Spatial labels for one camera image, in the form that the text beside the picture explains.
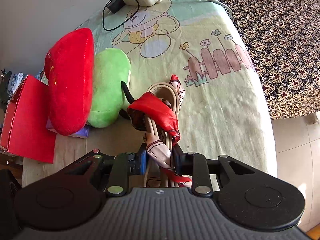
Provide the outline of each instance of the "teddy bear's face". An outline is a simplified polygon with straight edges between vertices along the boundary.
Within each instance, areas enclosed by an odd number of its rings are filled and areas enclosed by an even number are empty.
[[[139,11],[135,16],[133,16],[129,21],[127,21],[123,27],[125,29],[131,29],[136,28],[140,26],[139,29],[144,29],[143,25],[145,25],[146,28],[149,28],[150,26],[154,25],[157,21],[157,19],[163,15],[171,6],[171,0],[163,0],[161,3],[156,3],[153,6],[150,7],[140,7]],[[126,20],[131,17],[135,11],[137,10],[136,7],[134,7],[126,17]]]

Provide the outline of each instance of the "printed teddy bear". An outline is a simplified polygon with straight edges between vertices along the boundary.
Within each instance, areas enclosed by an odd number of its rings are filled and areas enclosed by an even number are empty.
[[[168,34],[180,26],[175,17],[168,15],[170,6],[171,0],[162,0],[151,7],[140,7],[138,13],[124,23],[124,31],[113,39],[112,45],[126,54],[139,48],[140,55],[145,58],[158,57],[166,52],[171,44]],[[134,7],[126,19],[136,10]]]

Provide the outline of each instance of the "purple box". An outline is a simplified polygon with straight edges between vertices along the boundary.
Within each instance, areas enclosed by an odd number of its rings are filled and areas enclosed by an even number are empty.
[[[52,131],[52,132],[57,133],[57,131],[55,130],[55,128],[53,128],[50,119],[47,120],[46,128],[47,128],[49,131]],[[76,133],[74,133],[74,134],[71,134],[71,135],[69,135],[69,136],[71,136],[71,137],[80,137],[80,138],[83,138],[83,139],[88,138],[88,136],[89,136],[89,125],[85,125],[85,126],[84,126],[82,129],[80,129],[78,132],[76,132]]]

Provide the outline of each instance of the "gray ribbed panel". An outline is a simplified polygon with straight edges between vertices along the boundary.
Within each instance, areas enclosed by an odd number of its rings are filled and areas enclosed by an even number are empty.
[[[298,240],[309,239],[296,227],[281,232],[252,231],[233,224],[212,200],[191,195],[187,188],[134,188],[107,201],[98,216],[68,231],[26,228],[16,240]]]

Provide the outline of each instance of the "red plush toy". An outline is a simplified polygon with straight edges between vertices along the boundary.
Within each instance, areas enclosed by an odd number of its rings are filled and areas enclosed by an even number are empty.
[[[49,119],[61,135],[78,132],[88,119],[92,102],[93,57],[93,36],[88,28],[62,37],[45,57]]]

